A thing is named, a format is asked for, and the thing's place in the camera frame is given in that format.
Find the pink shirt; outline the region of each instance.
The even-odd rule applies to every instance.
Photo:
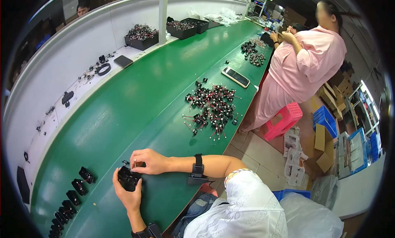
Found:
[[[274,51],[269,73],[294,98],[312,97],[340,68],[347,53],[343,38],[321,26],[295,34],[303,49],[296,56],[292,44],[283,42]]]

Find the white patterned shirt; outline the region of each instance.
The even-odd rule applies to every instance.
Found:
[[[283,208],[261,179],[249,169],[225,178],[227,199],[218,198],[210,210],[185,229],[185,238],[287,238]]]

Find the black cable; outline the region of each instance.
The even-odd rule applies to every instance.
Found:
[[[99,66],[99,67],[96,68],[95,73],[97,73],[97,75],[99,75],[99,76],[103,76],[103,75],[107,74],[108,72],[110,72],[110,70],[111,70],[111,65],[110,65],[110,63],[104,63],[104,64],[102,64],[101,66]]]

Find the newspaper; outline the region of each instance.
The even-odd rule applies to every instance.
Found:
[[[291,127],[286,134],[284,134],[284,154],[283,157],[288,157],[289,149],[294,148],[297,151],[302,151],[299,140],[299,127]]]
[[[308,157],[294,148],[288,150],[287,162],[285,163],[284,175],[288,185],[300,186],[304,176],[303,161]]]

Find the worker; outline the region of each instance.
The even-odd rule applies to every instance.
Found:
[[[340,68],[347,52],[340,31],[342,14],[329,1],[316,8],[318,27],[293,35],[284,31],[284,42],[274,51],[269,74],[240,124],[240,133],[255,132],[291,102],[312,97]]]
[[[172,233],[176,238],[227,237],[227,238],[286,238],[284,210],[274,194],[261,179],[236,157],[223,155],[202,156],[203,174],[224,178],[227,199],[213,194],[201,195],[188,209]],[[134,151],[130,161],[146,164],[133,167],[133,172],[161,174],[165,172],[192,172],[195,157],[165,157],[151,150]],[[117,168],[113,176],[116,195],[126,208],[133,233],[145,230],[141,218],[141,186],[137,183],[134,192],[122,188],[118,181]]]
[[[82,15],[89,12],[89,9],[89,4],[86,1],[82,0],[80,3],[78,3],[77,6],[77,16],[81,17]]]
[[[295,23],[292,26],[288,26],[288,28],[287,28],[287,32],[290,32],[293,35],[295,35],[296,33],[300,32],[300,31],[307,31],[307,30],[309,30],[309,29],[306,26],[304,26],[302,24],[299,24],[299,23]],[[273,31],[270,34],[270,38],[273,40],[273,42],[274,42],[274,50],[276,50],[279,47],[280,43],[281,43],[279,41],[279,37],[278,37],[277,33]]]

